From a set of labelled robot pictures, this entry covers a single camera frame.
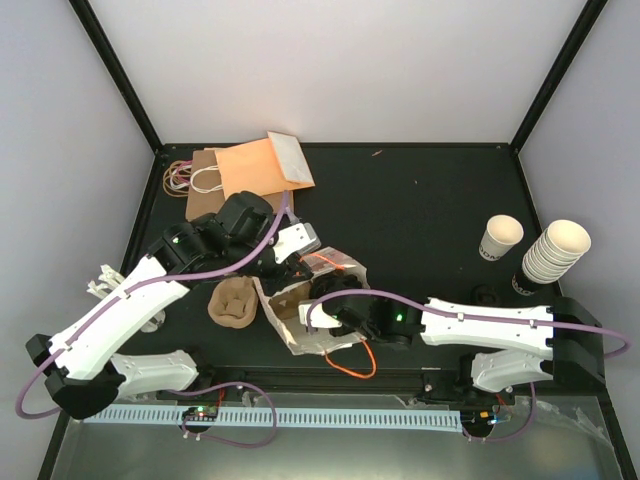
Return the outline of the brown pulp cup carrier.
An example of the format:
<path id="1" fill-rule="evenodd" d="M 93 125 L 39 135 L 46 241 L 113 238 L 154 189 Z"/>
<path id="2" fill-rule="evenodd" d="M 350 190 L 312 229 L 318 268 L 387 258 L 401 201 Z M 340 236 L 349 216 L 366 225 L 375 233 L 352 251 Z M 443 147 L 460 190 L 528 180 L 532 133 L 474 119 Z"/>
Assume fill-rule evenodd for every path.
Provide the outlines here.
<path id="1" fill-rule="evenodd" d="M 250 277 L 233 277 L 214 288 L 207 311 L 217 325 L 244 329 L 254 321 L 258 304 L 253 280 Z"/>

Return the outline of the single paper coffee cup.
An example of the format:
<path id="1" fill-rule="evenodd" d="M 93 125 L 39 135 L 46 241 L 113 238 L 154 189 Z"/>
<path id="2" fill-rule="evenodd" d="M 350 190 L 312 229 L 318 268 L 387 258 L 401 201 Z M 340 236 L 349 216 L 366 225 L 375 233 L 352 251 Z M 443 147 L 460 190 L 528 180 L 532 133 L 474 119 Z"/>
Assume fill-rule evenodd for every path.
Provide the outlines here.
<path id="1" fill-rule="evenodd" d="M 509 215 L 491 217 L 479 244 L 479 254 L 486 261 L 498 261 L 524 237 L 521 223 Z"/>

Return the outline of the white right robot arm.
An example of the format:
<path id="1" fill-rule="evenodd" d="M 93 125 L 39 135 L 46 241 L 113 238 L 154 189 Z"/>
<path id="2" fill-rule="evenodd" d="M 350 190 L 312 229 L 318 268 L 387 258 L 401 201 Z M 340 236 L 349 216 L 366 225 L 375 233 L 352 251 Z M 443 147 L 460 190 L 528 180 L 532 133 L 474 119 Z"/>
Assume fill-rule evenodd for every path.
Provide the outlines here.
<path id="1" fill-rule="evenodd" d="M 479 402 L 508 387 L 553 381 L 567 389 L 605 387 L 601 324 L 577 301 L 502 308 L 456 304 L 436 298 L 420 304 L 398 294 L 347 289 L 314 301 L 308 326 L 339 326 L 369 341 L 479 348 L 454 379 L 457 396 Z"/>

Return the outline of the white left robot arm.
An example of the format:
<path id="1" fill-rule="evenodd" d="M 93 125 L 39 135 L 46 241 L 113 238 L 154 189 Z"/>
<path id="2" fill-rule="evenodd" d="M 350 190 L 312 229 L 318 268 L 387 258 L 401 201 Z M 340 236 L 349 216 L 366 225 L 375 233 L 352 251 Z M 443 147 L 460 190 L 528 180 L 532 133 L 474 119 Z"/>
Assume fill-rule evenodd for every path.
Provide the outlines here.
<path id="1" fill-rule="evenodd" d="M 273 294 L 310 279 L 301 258 L 318 245 L 311 225 L 286 202 L 274 210 L 254 193 L 233 194 L 218 212 L 168 228 L 122 283 L 73 325 L 33 336 L 26 349 L 35 375 L 44 378 L 57 409 L 79 420 L 141 393 L 205 398 L 215 376 L 187 351 L 126 357 L 119 349 L 198 282 L 257 277 Z"/>

